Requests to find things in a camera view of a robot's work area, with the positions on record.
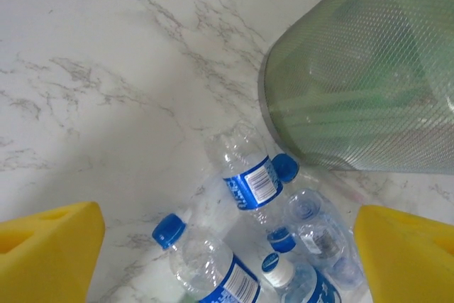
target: metal mesh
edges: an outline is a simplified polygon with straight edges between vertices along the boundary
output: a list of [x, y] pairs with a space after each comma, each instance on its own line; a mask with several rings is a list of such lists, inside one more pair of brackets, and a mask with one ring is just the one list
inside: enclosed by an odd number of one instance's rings
[[265, 120], [302, 160], [454, 173], [454, 0], [323, 0], [264, 66]]

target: plastic water bottle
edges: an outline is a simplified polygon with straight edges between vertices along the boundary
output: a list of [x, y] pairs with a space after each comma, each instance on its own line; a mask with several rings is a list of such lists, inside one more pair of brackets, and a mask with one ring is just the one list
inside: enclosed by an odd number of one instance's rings
[[[305, 188], [311, 182], [305, 173], [300, 176], [299, 164], [287, 154], [276, 155], [272, 164], [285, 187], [291, 187], [286, 215], [304, 242], [309, 261], [323, 268], [343, 290], [361, 285], [364, 274], [353, 233], [334, 204], [320, 192]], [[315, 182], [319, 188], [321, 180]]]
[[276, 292], [260, 283], [222, 240], [204, 229], [187, 228], [176, 214], [156, 226], [153, 238], [170, 250], [171, 271], [199, 302], [277, 302]]
[[331, 206], [310, 189], [300, 191], [289, 199], [286, 216], [291, 231], [303, 241], [307, 257], [315, 266], [325, 270], [342, 290], [361, 285], [364, 275], [358, 261], [353, 237], [341, 221], [330, 212]]
[[258, 132], [240, 122], [210, 137], [205, 148], [238, 208], [254, 218], [275, 247], [279, 232], [286, 228], [283, 208], [287, 198]]
[[275, 287], [282, 303], [341, 303], [335, 287], [310, 264], [291, 263], [277, 253], [262, 263], [262, 273]]

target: yellow foam block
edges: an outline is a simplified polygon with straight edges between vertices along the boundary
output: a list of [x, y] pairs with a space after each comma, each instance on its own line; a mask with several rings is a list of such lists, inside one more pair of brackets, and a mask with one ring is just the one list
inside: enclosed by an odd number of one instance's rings
[[104, 231], [95, 202], [0, 223], [0, 302], [85, 302]]
[[363, 206], [354, 231], [374, 303], [454, 302], [454, 226]]

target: blue bottle cap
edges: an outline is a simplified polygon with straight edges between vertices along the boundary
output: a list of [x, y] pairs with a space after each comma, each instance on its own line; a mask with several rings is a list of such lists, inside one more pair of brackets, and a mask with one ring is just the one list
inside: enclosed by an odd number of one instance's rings
[[268, 242], [270, 242], [272, 249], [279, 253], [289, 252], [297, 245], [292, 235], [285, 227], [281, 227], [268, 234], [267, 239]]
[[165, 250], [175, 244], [184, 232], [186, 224], [176, 214], [169, 214], [155, 227], [153, 239]]
[[276, 169], [277, 176], [284, 182], [291, 182], [298, 174], [299, 165], [287, 154], [277, 154], [272, 159], [272, 165]]

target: white bottle cap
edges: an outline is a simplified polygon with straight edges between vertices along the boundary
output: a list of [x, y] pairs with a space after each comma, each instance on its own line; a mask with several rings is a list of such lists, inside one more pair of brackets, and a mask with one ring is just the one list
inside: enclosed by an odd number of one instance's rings
[[284, 287], [293, 278], [295, 267], [277, 253], [269, 254], [262, 263], [262, 272], [273, 287]]

